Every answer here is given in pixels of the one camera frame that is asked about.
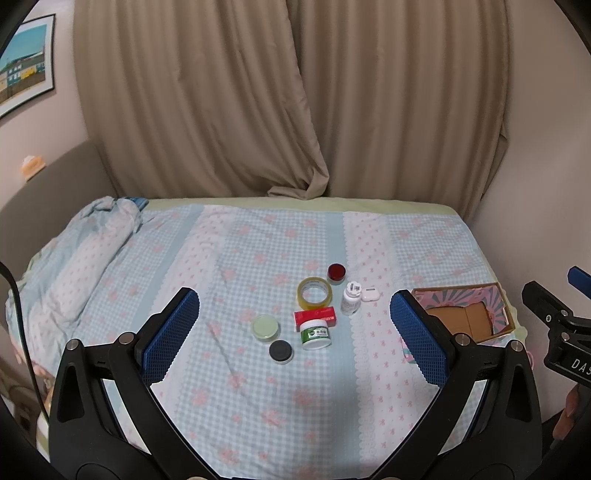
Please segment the person right hand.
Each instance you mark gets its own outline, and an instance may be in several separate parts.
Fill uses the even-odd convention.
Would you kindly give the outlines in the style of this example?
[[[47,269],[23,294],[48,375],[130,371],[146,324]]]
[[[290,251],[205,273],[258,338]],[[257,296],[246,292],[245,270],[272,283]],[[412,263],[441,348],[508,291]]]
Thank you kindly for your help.
[[[565,407],[562,411],[554,429],[553,439],[557,441],[564,440],[575,425],[574,415],[579,406],[580,394],[579,386],[574,386],[566,396]]]

